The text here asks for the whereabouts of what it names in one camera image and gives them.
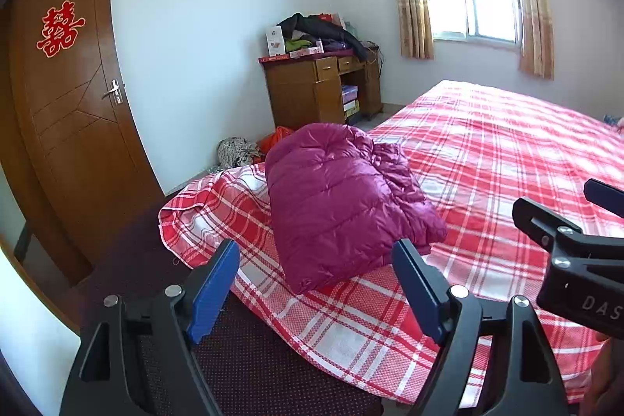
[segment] puffer jacket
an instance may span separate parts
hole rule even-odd
[[[389,264],[401,238],[427,254],[446,237],[400,146],[356,127],[308,124],[269,151],[265,170],[275,247],[296,294]]]

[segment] dotted dark fabric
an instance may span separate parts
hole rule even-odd
[[[93,273],[74,288],[83,301],[83,324],[93,319],[106,295],[147,297],[184,281],[189,269],[163,247],[158,231],[157,213],[169,198],[127,228]],[[138,345],[154,414],[172,415],[153,338],[142,336]],[[305,361],[232,293],[212,333],[193,352],[225,416],[383,413],[379,397]]]

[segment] silver door handle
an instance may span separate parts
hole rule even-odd
[[[110,90],[107,90],[104,93],[104,95],[102,96],[102,99],[104,99],[109,94],[114,94],[114,98],[115,98],[116,104],[121,104],[123,102],[123,99],[121,97],[121,94],[119,93],[119,84],[118,84],[117,80],[112,80],[110,82],[110,86],[112,88]]]

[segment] plaid fabric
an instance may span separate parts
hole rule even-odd
[[[616,216],[588,203],[594,177],[624,188],[624,140],[604,124],[531,97],[444,81],[374,129],[400,143],[423,192],[448,225],[427,263],[451,284],[507,301],[533,303],[547,254],[518,231],[512,205],[528,196],[588,234],[623,236]],[[422,335],[391,266],[293,295],[285,284],[270,227],[263,165],[238,168],[188,185],[160,213],[161,237],[188,266],[209,259],[219,242],[241,246],[234,293],[308,361],[364,390],[413,403],[436,356]],[[600,350],[594,333],[536,311],[578,400]],[[474,405],[490,342],[483,337],[462,405]]]

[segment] red plastic bag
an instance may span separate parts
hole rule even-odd
[[[258,142],[260,152],[262,152],[264,155],[267,155],[269,153],[269,150],[273,148],[273,145],[279,142],[279,140],[282,140],[283,138],[286,138],[288,135],[292,135],[293,133],[294,131],[292,129],[279,126],[274,133],[262,138],[262,140]]]

